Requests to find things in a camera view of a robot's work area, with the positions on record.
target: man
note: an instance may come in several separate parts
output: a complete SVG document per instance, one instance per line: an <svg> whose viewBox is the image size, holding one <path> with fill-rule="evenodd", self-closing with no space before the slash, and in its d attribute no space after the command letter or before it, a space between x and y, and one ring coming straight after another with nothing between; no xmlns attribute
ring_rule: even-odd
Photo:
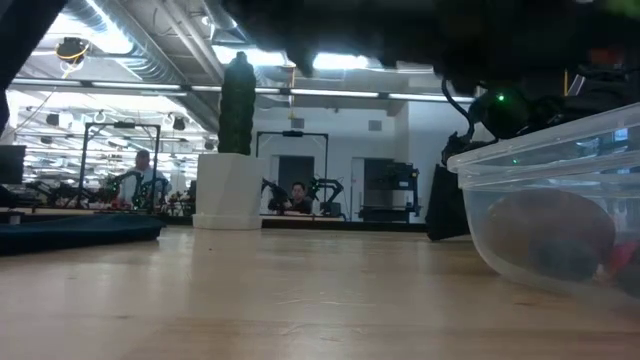
<svg viewBox="0 0 640 360"><path fill-rule="evenodd" d="M129 171L137 171L142 174L142 182L144 184L153 180L153 167L150 166L151 155L147 150L140 150L138 154L136 154L136 166L127 170ZM164 175L158 171L156 172L156 180L166 179ZM120 184L120 193L118 194L118 200L121 205L131 205L131 197L133 196L136 189L136 179L135 177L128 177L122 181ZM169 191L171 191L171 184L167 184L167 187L164 189L165 193L161 195L166 195ZM162 191L160 184L156 183L156 192Z"/></svg>
<svg viewBox="0 0 640 360"><path fill-rule="evenodd" d="M284 204L287 212L311 214L312 200L307 197L307 187L301 182L291 186L291 199Z"/></svg>

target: white shirt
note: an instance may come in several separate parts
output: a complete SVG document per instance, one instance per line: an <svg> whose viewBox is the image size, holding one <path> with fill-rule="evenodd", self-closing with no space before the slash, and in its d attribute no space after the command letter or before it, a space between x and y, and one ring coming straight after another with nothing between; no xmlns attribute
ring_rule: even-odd
<svg viewBox="0 0 640 360"><path fill-rule="evenodd" d="M129 171L136 171L142 174L142 181L140 182L140 185L153 180L153 167L151 166L146 168L144 171L140 171L135 167L127 170L127 172ZM156 172L156 179L166 179L166 178L160 171L158 171ZM161 190L162 189L160 188L159 184L156 184L156 191L160 192ZM135 176L128 177L124 179L120 184L120 193L118 194L118 199L124 200L124 202L127 204L131 204L131 197L133 197L133 194L135 191L136 191L136 178ZM171 183L167 184L165 191L166 192L171 191Z"/></svg>

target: dark blue mat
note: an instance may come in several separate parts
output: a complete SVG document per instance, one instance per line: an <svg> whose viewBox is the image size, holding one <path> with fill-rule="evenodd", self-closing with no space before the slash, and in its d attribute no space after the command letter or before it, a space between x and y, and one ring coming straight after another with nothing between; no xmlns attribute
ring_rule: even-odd
<svg viewBox="0 0 640 360"><path fill-rule="evenodd" d="M165 224L144 215L108 214L0 225L0 255L155 240Z"/></svg>

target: computer monitor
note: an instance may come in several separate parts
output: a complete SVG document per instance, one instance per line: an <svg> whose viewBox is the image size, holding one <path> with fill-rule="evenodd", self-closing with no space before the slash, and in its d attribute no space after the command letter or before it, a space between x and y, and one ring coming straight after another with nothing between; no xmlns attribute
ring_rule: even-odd
<svg viewBox="0 0 640 360"><path fill-rule="evenodd" d="M0 145L0 184L22 184L26 152L26 146Z"/></svg>

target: green plant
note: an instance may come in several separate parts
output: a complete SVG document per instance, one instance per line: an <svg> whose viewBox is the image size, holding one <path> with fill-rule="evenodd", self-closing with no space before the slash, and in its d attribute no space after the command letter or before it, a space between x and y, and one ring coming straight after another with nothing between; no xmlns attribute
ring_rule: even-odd
<svg viewBox="0 0 640 360"><path fill-rule="evenodd" d="M247 55L239 52L224 72L218 152L251 155L256 77Z"/></svg>

